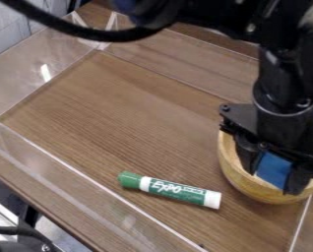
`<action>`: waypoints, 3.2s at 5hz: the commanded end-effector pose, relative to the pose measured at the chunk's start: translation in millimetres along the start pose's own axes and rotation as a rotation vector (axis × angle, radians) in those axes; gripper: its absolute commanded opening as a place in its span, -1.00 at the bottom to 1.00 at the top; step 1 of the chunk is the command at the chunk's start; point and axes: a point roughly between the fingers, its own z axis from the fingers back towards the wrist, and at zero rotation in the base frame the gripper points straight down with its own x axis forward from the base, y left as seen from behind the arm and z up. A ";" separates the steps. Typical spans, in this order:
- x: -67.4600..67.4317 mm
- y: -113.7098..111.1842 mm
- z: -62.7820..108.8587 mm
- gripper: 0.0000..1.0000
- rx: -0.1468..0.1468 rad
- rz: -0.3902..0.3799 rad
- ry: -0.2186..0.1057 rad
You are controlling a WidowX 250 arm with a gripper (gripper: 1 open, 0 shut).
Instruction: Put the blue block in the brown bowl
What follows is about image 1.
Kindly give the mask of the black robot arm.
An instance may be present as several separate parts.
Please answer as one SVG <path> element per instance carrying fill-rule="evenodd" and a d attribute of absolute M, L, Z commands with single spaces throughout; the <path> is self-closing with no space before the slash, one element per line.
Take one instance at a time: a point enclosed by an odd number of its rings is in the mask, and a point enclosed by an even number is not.
<path fill-rule="evenodd" d="M 0 3 L 73 36 L 103 42 L 141 40 L 176 23 L 213 29 L 257 44 L 260 74 L 250 103 L 221 106 L 221 130 L 233 138 L 244 170 L 285 195 L 313 180 L 313 0 L 110 0 L 131 28 L 77 26 L 30 0 Z"/>

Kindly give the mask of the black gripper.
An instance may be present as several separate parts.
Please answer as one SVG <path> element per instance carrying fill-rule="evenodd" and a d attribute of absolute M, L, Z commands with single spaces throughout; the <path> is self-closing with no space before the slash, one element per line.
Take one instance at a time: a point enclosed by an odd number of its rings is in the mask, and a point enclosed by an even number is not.
<path fill-rule="evenodd" d="M 236 141 L 245 171 L 254 175 L 265 152 L 292 162 L 283 193 L 297 196 L 313 179 L 313 103 L 278 113 L 257 104 L 224 103 L 221 130 Z"/>

